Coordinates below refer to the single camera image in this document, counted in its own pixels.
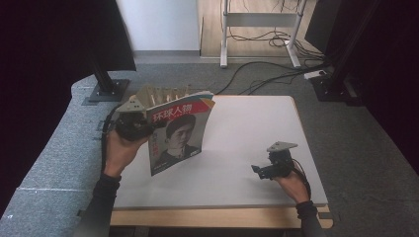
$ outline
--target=black curtain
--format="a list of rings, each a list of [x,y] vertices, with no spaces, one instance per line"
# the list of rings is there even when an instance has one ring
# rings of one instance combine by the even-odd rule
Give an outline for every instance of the black curtain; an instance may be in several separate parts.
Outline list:
[[[0,3],[0,212],[42,152],[71,100],[71,85],[135,70],[115,0]]]
[[[366,12],[373,3],[375,10]],[[350,32],[360,28],[365,16],[371,18],[342,61]],[[414,0],[319,0],[306,39],[332,59],[332,79],[352,76],[362,104],[419,174],[418,22]]]

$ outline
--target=magazine page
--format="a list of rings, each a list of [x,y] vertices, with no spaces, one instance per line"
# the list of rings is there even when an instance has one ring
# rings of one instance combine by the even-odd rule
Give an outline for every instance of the magazine page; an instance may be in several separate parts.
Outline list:
[[[151,176],[201,152],[213,106],[212,94],[195,94],[146,112],[149,122],[166,120],[148,140]]]

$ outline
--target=gripper camera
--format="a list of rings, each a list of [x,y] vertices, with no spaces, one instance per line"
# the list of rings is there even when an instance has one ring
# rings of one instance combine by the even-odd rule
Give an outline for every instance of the gripper camera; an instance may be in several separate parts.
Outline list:
[[[297,145],[281,141],[275,142],[267,149],[269,152],[268,158],[272,165],[264,168],[252,165],[253,172],[257,173],[261,180],[288,176],[294,169],[293,158],[290,153],[290,149],[293,147],[297,147]]]
[[[120,116],[115,122],[115,130],[126,140],[135,141],[151,135],[155,128],[165,127],[167,121],[149,123],[147,109],[187,96],[189,88],[160,88],[144,85],[127,102],[116,109]]]

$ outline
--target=white table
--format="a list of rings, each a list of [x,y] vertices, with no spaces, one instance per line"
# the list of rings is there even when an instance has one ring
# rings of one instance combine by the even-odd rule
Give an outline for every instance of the white table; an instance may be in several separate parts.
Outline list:
[[[261,227],[260,224],[295,227],[298,221],[293,200],[276,182],[261,181],[251,169],[251,165],[270,165],[266,149],[276,141],[298,144],[291,149],[292,157],[302,165],[309,179],[314,204],[322,206],[320,211],[328,212],[327,198],[293,98],[215,96],[213,99],[216,104],[209,117],[201,154],[151,177],[148,148],[146,145],[140,148],[123,172],[113,225],[249,227],[248,221],[223,221],[219,215],[246,216],[247,211],[250,219],[268,218],[266,213],[273,211],[279,215],[276,218],[288,220],[250,222],[254,227]],[[167,219],[171,215],[177,220]],[[331,226],[331,220],[328,221],[324,227]]]

